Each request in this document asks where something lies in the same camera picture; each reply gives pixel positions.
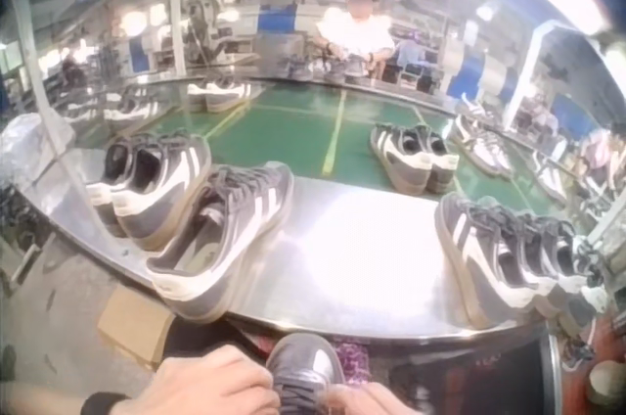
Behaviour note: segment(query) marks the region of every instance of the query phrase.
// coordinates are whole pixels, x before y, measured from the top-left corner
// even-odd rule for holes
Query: stainless steel surface
[[[86,174],[102,152],[73,155]],[[103,236],[57,164],[24,194],[95,258],[150,286],[142,252]],[[248,250],[230,313],[279,329],[361,339],[463,340],[524,325],[468,327],[434,229],[435,207],[424,199],[296,178],[291,215],[271,241]]]
[[[563,411],[559,340],[555,329],[546,323],[546,331],[539,345],[544,380],[544,413],[560,415]]]

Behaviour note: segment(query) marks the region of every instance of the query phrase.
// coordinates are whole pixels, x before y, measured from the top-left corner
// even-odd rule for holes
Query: finger
[[[353,398],[352,391],[353,389],[348,386],[337,384],[330,386],[321,394],[320,400],[329,408],[345,408]]]
[[[252,414],[268,408],[278,409],[281,406],[277,393],[259,387],[234,393],[230,397],[236,401],[238,407],[241,407],[239,413],[242,414]]]
[[[223,369],[218,383],[224,395],[253,387],[271,389],[272,374],[253,361],[239,361]]]
[[[328,390],[324,400],[328,408],[343,409],[346,415],[385,415],[382,406],[361,388],[334,386]]]
[[[409,413],[411,409],[400,401],[392,391],[379,383],[369,383],[363,387],[384,408],[385,412],[402,414]]]
[[[225,345],[212,351],[202,360],[209,368],[223,368],[238,361],[249,361],[249,358],[235,346]]]
[[[278,408],[261,408],[258,412],[254,412],[254,415],[279,415]]]

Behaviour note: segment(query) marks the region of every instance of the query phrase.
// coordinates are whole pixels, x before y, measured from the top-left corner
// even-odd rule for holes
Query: floor
[[[209,141],[216,162],[251,166],[282,161],[296,175],[393,191],[370,150],[370,131],[376,123],[420,122],[441,133],[451,120],[397,105],[383,96],[320,85],[277,84],[232,111],[189,116],[178,112],[162,118],[151,130],[168,133],[187,127]],[[513,181],[489,177],[461,155],[455,188],[473,200],[491,196],[515,210],[562,215],[562,207],[541,189],[528,167],[530,153],[510,141],[503,143],[515,169]],[[457,152],[456,146],[449,148]]]

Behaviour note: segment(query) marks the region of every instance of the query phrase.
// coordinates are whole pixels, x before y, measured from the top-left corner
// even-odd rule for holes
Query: yellow floor line
[[[459,182],[459,179],[456,176],[453,177],[453,179],[454,179],[454,186],[457,188],[457,191],[460,194],[462,194],[464,197],[467,197],[465,190],[461,186],[461,182]]]
[[[226,130],[226,128],[230,127],[231,125],[235,124],[235,122],[239,121],[246,114],[249,108],[250,108],[250,103],[246,102],[243,105],[239,106],[238,108],[234,109],[230,115],[226,116],[219,123],[217,123],[215,127],[213,127],[213,129],[211,129],[208,133],[206,133],[204,138],[208,140],[208,138],[211,138],[213,136],[216,136],[222,133],[223,131]]]
[[[341,130],[341,120],[343,119],[343,111],[345,109],[345,89],[341,90],[341,99],[339,100],[339,108],[336,111],[336,120],[335,120],[335,130],[333,131],[333,136],[331,137],[331,144],[329,145],[329,149],[326,152],[326,158],[324,159],[324,166],[322,167],[322,175],[329,176],[333,173],[333,168],[335,167],[335,155],[336,155],[336,145],[339,140],[339,132]]]
[[[420,120],[420,123],[426,123],[424,117],[420,113],[420,110],[417,107],[413,107],[413,111],[415,112],[416,117]]]
[[[533,210],[532,206],[530,205],[530,203],[526,199],[526,196],[524,195],[524,192],[521,190],[521,188],[519,188],[519,185],[517,185],[517,182],[515,182],[513,179],[511,179],[511,183],[513,183],[513,186],[515,187],[515,189],[517,190],[517,192],[519,193],[521,198],[524,200],[524,203],[526,204],[526,207],[532,211]]]

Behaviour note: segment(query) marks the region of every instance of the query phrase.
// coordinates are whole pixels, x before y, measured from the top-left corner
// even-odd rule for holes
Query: shoelace
[[[478,136],[478,139],[481,139],[484,145],[494,154],[502,152],[502,145],[500,143],[500,138],[498,135],[492,131],[483,131],[483,133]]]
[[[208,182],[225,203],[230,199],[232,207],[239,208],[250,197],[267,190],[271,173],[266,168],[234,169],[223,166],[209,177]]]
[[[134,149],[157,151],[165,159],[168,153],[182,151],[189,146],[189,133],[185,129],[177,129],[168,134],[155,136],[152,133],[143,133],[133,144]]]
[[[274,379],[274,389],[281,398],[281,414],[317,415],[320,409],[316,390],[318,386],[291,378]]]

